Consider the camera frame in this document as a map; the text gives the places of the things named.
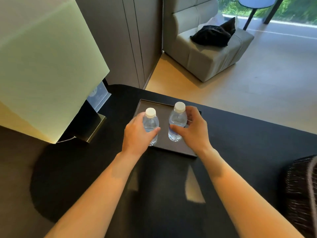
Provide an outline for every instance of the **water bottle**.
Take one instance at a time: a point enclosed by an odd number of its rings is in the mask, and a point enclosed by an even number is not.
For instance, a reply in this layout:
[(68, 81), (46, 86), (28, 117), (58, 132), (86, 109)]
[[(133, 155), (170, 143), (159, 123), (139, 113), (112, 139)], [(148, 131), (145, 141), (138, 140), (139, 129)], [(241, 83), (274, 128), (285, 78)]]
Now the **water bottle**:
[[(146, 132), (151, 132), (153, 129), (159, 126), (159, 119), (156, 116), (156, 111), (153, 108), (147, 108), (145, 111), (145, 116), (143, 117), (143, 127)], [(149, 146), (156, 144), (158, 136), (156, 135)]]
[[(169, 123), (180, 127), (185, 127), (187, 124), (187, 114), (185, 111), (185, 104), (183, 102), (177, 102), (174, 106), (174, 110), (171, 112)], [(177, 142), (182, 139), (182, 137), (174, 132), (170, 127), (168, 127), (168, 137), (170, 140)]]

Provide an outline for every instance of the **brown tray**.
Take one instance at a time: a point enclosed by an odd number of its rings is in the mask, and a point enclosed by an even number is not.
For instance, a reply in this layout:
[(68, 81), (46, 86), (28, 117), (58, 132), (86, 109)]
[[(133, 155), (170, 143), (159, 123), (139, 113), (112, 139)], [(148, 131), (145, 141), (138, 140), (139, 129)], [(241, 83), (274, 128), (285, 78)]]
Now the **brown tray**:
[(169, 116), (174, 106), (141, 99), (134, 116), (145, 112), (147, 108), (154, 108), (156, 110), (156, 116), (158, 117), (159, 126), (161, 127), (161, 131), (158, 133), (158, 140), (154, 145), (155, 147), (197, 157), (194, 151), (185, 144), (183, 139), (178, 142), (173, 142), (168, 137)]

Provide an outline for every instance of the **bottle cap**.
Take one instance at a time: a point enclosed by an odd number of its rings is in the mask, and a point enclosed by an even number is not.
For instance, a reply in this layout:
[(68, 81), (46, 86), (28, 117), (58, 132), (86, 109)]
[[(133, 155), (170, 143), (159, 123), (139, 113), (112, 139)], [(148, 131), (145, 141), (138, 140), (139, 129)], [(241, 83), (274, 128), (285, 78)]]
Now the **bottle cap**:
[(156, 116), (156, 111), (153, 108), (147, 108), (145, 111), (145, 116), (149, 119), (152, 119)]
[(186, 106), (183, 102), (177, 102), (174, 106), (174, 111), (177, 113), (185, 112)]

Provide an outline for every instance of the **light wood floor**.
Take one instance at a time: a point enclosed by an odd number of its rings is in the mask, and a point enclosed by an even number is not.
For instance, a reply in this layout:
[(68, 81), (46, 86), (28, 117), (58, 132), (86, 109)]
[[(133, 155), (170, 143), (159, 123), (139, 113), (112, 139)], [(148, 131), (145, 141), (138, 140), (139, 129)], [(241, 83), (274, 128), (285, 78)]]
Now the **light wood floor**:
[(163, 54), (146, 90), (317, 134), (317, 28), (252, 20), (248, 31), (240, 61), (207, 82)]

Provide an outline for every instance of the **lamp shade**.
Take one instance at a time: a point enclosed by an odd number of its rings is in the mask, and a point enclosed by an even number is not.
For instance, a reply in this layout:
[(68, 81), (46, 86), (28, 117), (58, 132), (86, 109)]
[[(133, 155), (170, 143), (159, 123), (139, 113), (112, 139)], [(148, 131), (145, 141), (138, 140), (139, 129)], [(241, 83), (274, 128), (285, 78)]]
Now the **lamp shade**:
[(109, 73), (75, 0), (0, 0), (0, 125), (56, 143)]

